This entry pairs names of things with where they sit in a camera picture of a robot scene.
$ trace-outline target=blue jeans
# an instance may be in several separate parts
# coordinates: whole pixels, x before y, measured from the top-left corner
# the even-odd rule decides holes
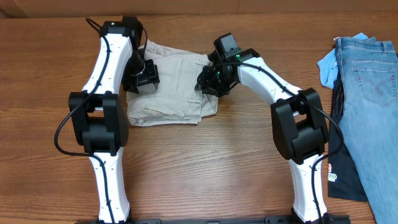
[[[378,224],[398,222],[398,58],[391,42],[336,39],[339,126]]]

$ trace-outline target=clothing pile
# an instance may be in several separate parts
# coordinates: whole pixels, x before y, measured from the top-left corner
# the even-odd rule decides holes
[[[173,49],[148,40],[145,59],[159,72],[158,89],[139,86],[139,95],[127,92],[127,117],[132,125],[197,124],[217,113],[218,97],[195,91],[197,77],[209,65],[207,55]]]
[[[329,158],[328,195],[369,201],[377,223],[396,223],[398,58],[392,42],[364,37],[335,39],[334,52],[318,63],[322,84],[333,88],[331,116],[345,141]],[[339,145],[331,126],[329,152]]]

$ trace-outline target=gray cloth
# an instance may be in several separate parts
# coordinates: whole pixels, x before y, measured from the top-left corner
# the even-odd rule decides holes
[[[139,95],[127,92],[127,117],[132,125],[197,124],[217,113],[218,97],[195,91],[197,77],[207,55],[173,49],[148,40],[145,59],[153,59],[159,71],[158,89],[139,86]]]

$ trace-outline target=jeans waistband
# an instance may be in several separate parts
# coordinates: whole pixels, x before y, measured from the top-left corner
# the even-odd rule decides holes
[[[391,41],[365,41],[352,37],[340,37],[336,40],[336,50],[341,52],[345,47],[356,47],[363,50],[377,50],[381,52],[394,52],[394,46]]]

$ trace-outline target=belt loop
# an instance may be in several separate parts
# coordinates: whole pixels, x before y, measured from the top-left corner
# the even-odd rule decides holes
[[[383,41],[382,43],[383,43],[383,49],[384,49],[383,55],[387,55],[387,51],[388,51],[387,43],[385,41]]]
[[[337,52],[341,53],[341,37],[337,39]]]

